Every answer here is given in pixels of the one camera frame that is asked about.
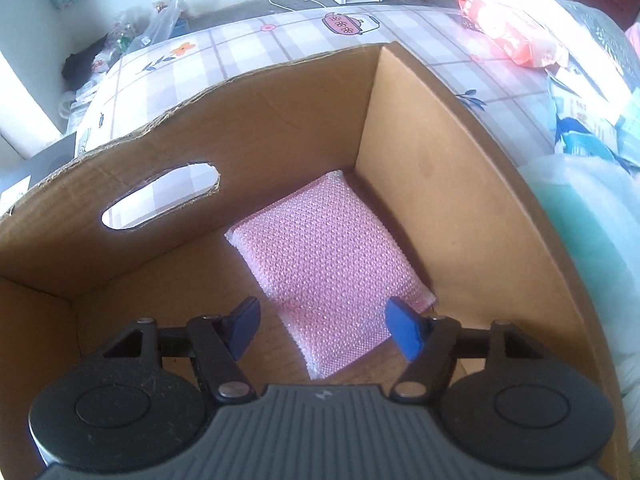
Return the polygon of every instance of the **white plastic bag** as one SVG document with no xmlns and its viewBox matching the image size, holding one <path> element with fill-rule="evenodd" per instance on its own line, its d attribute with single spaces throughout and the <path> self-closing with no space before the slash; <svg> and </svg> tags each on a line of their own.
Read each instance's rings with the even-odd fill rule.
<svg viewBox="0 0 640 480">
<path fill-rule="evenodd" d="M 161 43 L 171 37 L 175 23 L 180 18 L 181 12 L 185 9 L 183 0 L 171 0 L 169 5 L 151 18 L 149 26 L 138 37 L 134 38 L 127 49 L 127 54 L 131 54 L 141 48 Z"/>
<path fill-rule="evenodd" d="M 551 155 L 520 168 L 586 286 L 604 329 L 629 428 L 640 440 L 640 188 L 619 165 Z"/>
</svg>

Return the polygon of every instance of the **pink sponge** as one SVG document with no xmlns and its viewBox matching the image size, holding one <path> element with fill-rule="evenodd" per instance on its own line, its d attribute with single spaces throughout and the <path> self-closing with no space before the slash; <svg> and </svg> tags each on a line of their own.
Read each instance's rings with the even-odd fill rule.
<svg viewBox="0 0 640 480">
<path fill-rule="evenodd" d="M 334 171 L 226 233 L 306 359 L 313 379 L 337 372 L 390 334 L 384 306 L 435 302 L 402 251 Z"/>
</svg>

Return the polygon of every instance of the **orange flower print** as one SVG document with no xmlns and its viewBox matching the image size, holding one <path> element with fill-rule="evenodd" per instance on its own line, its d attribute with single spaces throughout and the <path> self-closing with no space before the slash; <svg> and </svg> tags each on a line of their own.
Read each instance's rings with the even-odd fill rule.
<svg viewBox="0 0 640 480">
<path fill-rule="evenodd" d="M 174 48 L 171 53 L 176 56 L 184 56 L 184 54 L 187 53 L 187 50 L 191 50 L 192 48 L 195 48 L 193 43 L 183 43 L 178 48 Z"/>
</svg>

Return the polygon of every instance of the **plaid tablecloth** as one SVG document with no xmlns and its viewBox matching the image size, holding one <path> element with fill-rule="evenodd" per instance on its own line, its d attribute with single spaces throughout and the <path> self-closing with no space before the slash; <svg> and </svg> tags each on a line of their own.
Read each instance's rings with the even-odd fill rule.
<svg viewBox="0 0 640 480">
<path fill-rule="evenodd" d="M 221 25 L 140 50 L 121 59 L 101 83 L 78 128 L 76 153 L 124 136 L 241 73 L 390 41 L 403 44 L 455 94 L 475 91 L 470 94 L 482 108 L 472 105 L 472 111 L 516 166 L 552 153 L 553 108 L 544 71 L 516 66 L 486 36 L 460 25 L 458 15 L 452 9 L 415 6 L 300 10 Z M 175 203 L 175 197 L 167 200 Z M 162 209 L 162 203 L 157 200 L 155 207 Z"/>
</svg>

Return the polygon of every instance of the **cardboard box wall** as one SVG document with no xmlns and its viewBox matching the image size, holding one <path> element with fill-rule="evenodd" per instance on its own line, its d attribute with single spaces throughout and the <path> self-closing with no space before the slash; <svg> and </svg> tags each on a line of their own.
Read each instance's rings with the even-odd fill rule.
<svg viewBox="0 0 640 480">
<path fill-rule="evenodd" d="M 209 162 L 220 188 L 130 230 L 100 218 L 174 168 Z M 229 224 L 341 168 L 380 216 L 439 314 L 486 328 L 513 319 L 599 384 L 616 412 L 603 465 L 628 478 L 620 392 L 593 306 L 524 181 L 456 97 L 398 44 L 343 50 L 222 83 L 143 130 L 73 161 L 0 218 L 0 470 L 42 467 L 30 403 L 139 317 L 181 326 L 246 296 L 262 325 L 240 361 L 252 383 L 308 381 L 302 355 Z M 405 366 L 386 342 L 330 378 L 388 387 Z M 186 376 L 188 364 L 165 367 Z"/>
</svg>

